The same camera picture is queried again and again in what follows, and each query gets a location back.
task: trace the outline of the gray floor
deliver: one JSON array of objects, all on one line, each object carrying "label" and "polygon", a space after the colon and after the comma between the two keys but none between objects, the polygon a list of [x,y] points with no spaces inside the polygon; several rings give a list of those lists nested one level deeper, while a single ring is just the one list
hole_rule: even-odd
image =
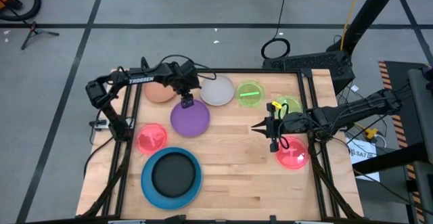
[{"label": "gray floor", "polygon": [[[95,0],[43,0],[35,20],[45,24],[86,24]],[[282,23],[343,24],[352,0],[286,0]],[[96,24],[275,23],[281,0],[102,0]],[[364,0],[359,0],[355,13]],[[432,0],[407,0],[419,24],[433,24]],[[399,0],[391,0],[376,24],[410,24]],[[16,221],[48,130],[74,62],[83,29],[56,29],[59,37],[40,36],[21,51],[27,30],[0,29],[0,223]],[[291,55],[321,52],[341,30],[282,29]],[[85,84],[119,65],[138,66],[141,56],[151,65],[172,53],[188,55],[208,66],[260,68],[260,48],[275,29],[93,29],[89,35],[63,117],[43,171],[27,221],[73,217],[90,152],[89,126],[96,110]],[[433,30],[422,30],[433,45]],[[270,47],[269,56],[281,53]],[[383,87],[379,60],[427,63],[415,33],[368,30],[353,53],[354,83],[363,96]],[[363,124],[372,122],[369,118]],[[392,123],[388,147],[396,148]],[[362,198],[366,217],[405,221],[400,204]]]}]

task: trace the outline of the black cable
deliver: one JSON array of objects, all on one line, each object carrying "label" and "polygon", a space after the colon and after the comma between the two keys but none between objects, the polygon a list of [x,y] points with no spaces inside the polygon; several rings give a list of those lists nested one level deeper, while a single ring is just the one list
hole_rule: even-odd
[{"label": "black cable", "polygon": [[271,40],[269,40],[268,42],[266,42],[266,43],[262,46],[262,49],[261,49],[261,51],[260,51],[263,59],[271,59],[271,58],[269,58],[269,57],[267,57],[267,56],[265,55],[265,49],[266,49],[266,47],[267,47],[268,45],[270,45],[270,44],[272,44],[272,43],[274,43],[274,42],[276,42],[276,41],[281,41],[281,42],[283,42],[283,43],[286,45],[286,52],[284,52],[283,55],[281,55],[281,56],[279,56],[279,57],[276,57],[276,58],[284,58],[284,57],[288,56],[289,53],[290,53],[290,42],[289,42],[287,39],[285,39],[285,38],[276,38],[277,35],[278,35],[279,26],[280,26],[280,24],[281,24],[281,16],[283,15],[284,3],[285,3],[285,2],[286,2],[286,0],[283,0],[283,3],[281,4],[281,9],[280,9],[280,11],[279,11],[279,17],[278,17],[278,25],[277,25],[277,30],[276,30],[276,32],[275,32],[275,35],[273,36],[273,38],[272,38]]},{"label": "black cable", "polygon": [[[373,126],[375,123],[377,123],[378,121],[380,121],[381,119],[383,119],[385,116],[386,116],[386,115],[383,115],[383,116],[379,117],[379,119],[375,120],[375,121],[374,121],[373,123],[371,123],[369,126],[365,127],[365,129],[369,129],[371,126]],[[355,135],[352,139],[350,139],[349,142],[347,142],[347,143],[350,143],[350,142],[351,142],[355,137],[358,137],[360,134],[362,134],[363,131],[364,131],[365,129],[361,130],[361,132],[359,132],[358,134],[356,134],[356,135]]]},{"label": "black cable", "polygon": [[186,60],[190,60],[190,61],[192,61],[191,58],[187,57],[186,55],[179,55],[179,54],[167,55],[167,56],[163,57],[163,58],[160,60],[160,62],[158,62],[158,63],[157,63],[153,68],[150,68],[150,70],[148,70],[147,72],[153,72],[153,71],[155,71],[156,69],[159,68],[159,66],[160,66],[160,65],[161,65],[165,60],[167,60],[167,59],[169,59],[169,58],[185,58]]},{"label": "black cable", "polygon": [[[368,104],[368,103],[372,103],[372,102],[378,102],[378,101],[381,101],[381,100],[386,100],[386,98],[377,98],[377,99],[373,99],[373,100],[370,100],[370,101],[368,101],[367,99],[365,99],[365,103]],[[330,129],[329,131],[330,131],[330,132],[334,131],[334,129],[335,129],[334,127],[335,127],[337,121],[340,119],[340,117],[341,117],[345,112],[349,111],[349,109],[354,109],[354,108],[358,108],[358,107],[361,107],[361,106],[365,106],[365,104],[359,104],[359,105],[357,105],[357,106],[353,106],[353,107],[350,107],[350,108],[347,108],[347,109],[344,109],[343,111],[341,111],[341,112],[337,115],[336,119],[333,121],[333,123],[332,123],[332,125],[331,125],[331,129]]]},{"label": "black cable", "polygon": [[[340,98],[338,98],[338,101],[337,101],[337,104],[338,104],[338,105],[340,105],[340,100],[341,100],[341,98],[344,98],[345,103],[348,103],[348,97],[349,97],[350,88],[352,87],[352,85],[353,85],[353,81],[350,82],[349,85],[345,86],[345,88],[344,88],[343,91],[341,92],[341,96],[340,96]],[[345,96],[344,96],[344,92],[345,92],[346,88],[348,88],[348,91],[347,91],[347,95],[346,95],[346,97],[345,97]]]},{"label": "black cable", "polygon": [[393,90],[394,91],[394,93],[397,93],[397,92],[399,92],[400,90],[402,90],[402,89],[404,89],[406,86],[410,86],[411,84],[409,83],[409,82],[406,82],[402,87],[400,87],[400,88],[398,88],[398,89],[395,89],[395,90]]},{"label": "black cable", "polygon": [[356,174],[360,175],[360,176],[364,176],[364,177],[366,177],[366,178],[368,178],[368,179],[370,179],[370,180],[372,180],[372,181],[374,181],[374,182],[376,182],[376,183],[379,183],[379,184],[380,184],[384,189],[386,189],[388,192],[390,192],[393,196],[396,196],[397,198],[401,199],[402,201],[406,202],[407,204],[410,204],[410,205],[412,205],[413,207],[416,207],[416,208],[418,208],[418,209],[424,211],[425,213],[428,213],[428,214],[430,214],[430,215],[433,215],[433,212],[432,212],[432,211],[430,211],[430,210],[426,210],[426,209],[422,208],[421,205],[419,205],[419,204],[417,204],[417,203],[414,203],[414,202],[412,202],[412,201],[406,200],[404,197],[402,197],[402,196],[398,195],[396,192],[392,191],[389,187],[386,187],[383,183],[381,183],[381,182],[379,182],[379,181],[377,181],[377,180],[375,180],[375,179],[373,179],[373,178],[367,176],[366,174],[360,173],[359,171],[357,171],[357,170],[355,170],[355,169],[353,169],[353,171],[354,171]]},{"label": "black cable", "polygon": [[[368,151],[364,150],[361,146],[359,146],[358,144],[356,144],[356,143],[353,142],[353,141],[352,141],[351,143],[353,143],[355,146],[357,146],[359,149],[361,149],[362,151],[364,151],[364,152],[367,153],[367,154],[378,155],[377,153],[368,152]],[[387,154],[386,151],[384,151],[383,149],[377,147],[377,146],[374,145],[372,142],[367,142],[367,143],[370,143],[371,145],[375,146],[377,150],[381,150],[383,153]],[[348,146],[348,143],[344,143],[344,144],[345,144],[346,147],[350,150],[350,147]]]},{"label": "black cable", "polygon": [[285,138],[285,137],[282,137],[281,136],[281,126],[283,126],[284,125],[284,122],[281,122],[279,125],[278,125],[278,132],[277,132],[277,138],[278,138],[278,142],[279,142],[279,144],[282,146],[282,148],[283,149],[288,149],[289,148],[289,142],[288,142],[288,140]]},{"label": "black cable", "polygon": [[287,115],[287,114],[289,114],[289,109],[290,109],[290,108],[289,108],[289,104],[287,104],[287,103],[283,103],[283,104],[281,105],[281,109],[278,110],[278,119],[280,119],[280,120],[282,119],[282,118],[281,118],[281,111],[283,110],[284,106],[287,106],[287,110],[286,110],[286,112],[284,112],[284,116]]},{"label": "black cable", "polygon": [[92,159],[92,157],[96,154],[96,152],[100,151],[105,145],[107,145],[111,140],[113,139],[113,136],[111,136],[111,138],[109,138],[105,143],[103,143],[101,146],[99,146],[94,152],[92,152],[92,154],[90,154],[90,156],[88,157],[88,159],[86,160],[86,164],[84,165],[84,177],[86,177],[86,171],[87,171],[87,165],[90,162],[90,159]]},{"label": "black cable", "polygon": [[334,44],[337,43],[337,42],[336,42],[336,37],[339,37],[340,39],[342,38],[341,35],[335,35],[335,36],[334,36]]},{"label": "black cable", "polygon": [[[131,125],[132,125],[132,123],[133,123],[133,118],[131,118],[131,117],[127,117],[127,118],[125,118],[125,119],[128,119],[128,118],[130,118],[131,119],[131,121],[129,122],[129,128],[131,128]],[[95,155],[95,153],[96,152],[98,152],[100,149],[102,149],[105,145],[107,145],[112,139],[113,139],[114,137],[113,136],[111,136],[111,138],[109,138],[105,143],[103,143],[103,144],[101,144],[101,146],[99,146],[94,152],[92,152],[92,154],[90,154],[90,156],[88,157],[88,159],[86,160],[86,164],[84,165],[84,177],[86,177],[86,170],[87,170],[87,165],[88,165],[88,163],[89,163],[89,161],[90,161],[90,159],[92,159],[92,157]]]},{"label": "black cable", "polygon": [[[358,95],[360,98],[365,99],[365,97],[363,97],[360,93],[352,91],[355,95]],[[385,120],[382,118],[381,121],[384,123],[385,125],[385,133],[384,133],[384,137],[386,137],[386,134],[388,132],[388,125],[386,124]]]},{"label": "black cable", "polygon": [[337,139],[336,137],[332,137],[332,139],[336,139],[336,140],[338,140],[339,142],[343,143],[343,144],[344,144],[344,146],[346,146],[346,147],[347,147],[347,150],[349,151],[349,154],[350,154],[350,147],[349,147],[349,145],[347,145],[347,143],[346,143],[346,142],[342,141],[341,139]]},{"label": "black cable", "polygon": [[93,121],[93,125],[91,125],[91,130],[90,130],[90,137],[89,137],[89,143],[91,144],[91,145],[93,145],[93,141],[92,141],[92,138],[93,138],[93,132],[95,132],[95,126],[96,126],[96,124],[97,124],[97,122],[98,122],[98,119],[99,119],[99,115],[101,115],[101,112],[102,112],[102,109],[101,110],[99,110],[98,112],[97,112],[97,114],[96,114],[96,118],[95,118],[95,120]]},{"label": "black cable", "polygon": [[279,11],[279,18],[278,18],[278,25],[277,25],[277,31],[275,32],[275,35],[273,36],[273,38],[275,39],[276,36],[278,35],[278,30],[279,30],[279,25],[281,23],[281,16],[283,15],[283,9],[284,9],[284,3],[286,2],[286,0],[283,0],[283,3],[281,4],[281,9]]},{"label": "black cable", "polygon": [[202,67],[202,68],[209,69],[209,70],[214,74],[214,77],[213,77],[213,78],[210,78],[210,77],[208,77],[208,76],[203,76],[203,75],[197,74],[198,77],[201,77],[201,78],[203,78],[203,79],[208,79],[208,80],[215,80],[215,79],[217,79],[217,74],[216,74],[213,70],[211,70],[208,66],[205,66],[205,65],[203,65],[203,64],[198,64],[197,62],[193,62],[193,63],[194,63],[194,65],[196,65],[196,66],[200,66],[200,67]]}]

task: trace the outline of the tripod stand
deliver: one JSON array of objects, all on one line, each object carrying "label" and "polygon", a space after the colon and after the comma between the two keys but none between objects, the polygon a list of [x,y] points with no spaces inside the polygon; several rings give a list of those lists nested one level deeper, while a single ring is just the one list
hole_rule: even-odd
[{"label": "tripod stand", "polygon": [[[14,9],[13,9],[12,7],[9,6],[9,4],[7,4],[7,3],[6,3],[5,1],[3,1],[3,0],[0,0],[0,2],[2,2],[2,4],[4,4],[4,6],[5,6],[6,8],[8,8],[8,10],[11,11],[15,16],[17,16],[18,18],[20,18],[20,15],[17,14],[17,13],[14,11]],[[29,24],[26,20],[24,20],[24,19],[21,19],[21,21],[22,21],[24,24],[26,24],[27,26],[30,25],[30,24]],[[40,34],[48,34],[48,35],[54,35],[54,36],[59,36],[59,35],[60,35],[60,34],[57,33],[57,32],[51,32],[51,31],[41,30],[40,28],[37,28],[37,24],[36,24],[35,21],[32,22],[32,24],[31,24],[31,26],[30,26],[29,28],[30,28],[30,31],[28,32],[28,35],[27,35],[27,37],[26,37],[26,40],[24,41],[24,43],[23,43],[22,46],[21,46],[21,50],[26,49],[26,47],[27,47],[27,43],[28,43],[28,41],[30,40],[30,38],[35,37],[35,36],[37,36],[37,35],[40,35]]]}]

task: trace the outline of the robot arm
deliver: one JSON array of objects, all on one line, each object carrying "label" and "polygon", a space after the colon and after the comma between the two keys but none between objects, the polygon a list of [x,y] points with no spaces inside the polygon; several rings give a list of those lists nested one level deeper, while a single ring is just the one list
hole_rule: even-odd
[{"label": "robot arm", "polygon": [[321,107],[306,110],[304,113],[292,112],[282,119],[273,118],[275,106],[267,104],[270,111],[258,127],[266,125],[266,130],[253,129],[272,139],[271,152],[278,151],[277,139],[282,134],[312,132],[316,139],[328,141],[342,127],[351,127],[364,118],[381,114],[393,115],[402,107],[400,99],[389,89],[382,89],[365,99],[360,99],[337,107]]},{"label": "robot arm", "polygon": [[[132,68],[128,71],[121,67],[109,75],[100,76],[86,85],[86,92],[92,106],[100,109],[110,121],[109,129],[115,140],[127,141],[132,137],[132,130],[125,118],[120,117],[111,105],[117,93],[127,85],[157,82],[162,85],[171,86],[173,90],[181,95],[182,108],[193,105],[191,89],[199,89],[200,83],[197,70],[193,61],[188,60],[181,66],[177,62],[159,63],[154,68]],[[104,83],[110,84],[111,88],[106,91]]]}]

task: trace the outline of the yellow label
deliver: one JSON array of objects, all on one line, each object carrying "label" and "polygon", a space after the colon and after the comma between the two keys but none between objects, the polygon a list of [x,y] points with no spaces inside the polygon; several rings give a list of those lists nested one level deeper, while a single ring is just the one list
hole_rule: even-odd
[{"label": "yellow label", "polygon": [[282,106],[280,103],[278,103],[278,102],[272,102],[272,104],[273,104],[276,108],[278,108],[278,109],[282,109],[282,108],[283,108],[283,106]]}]

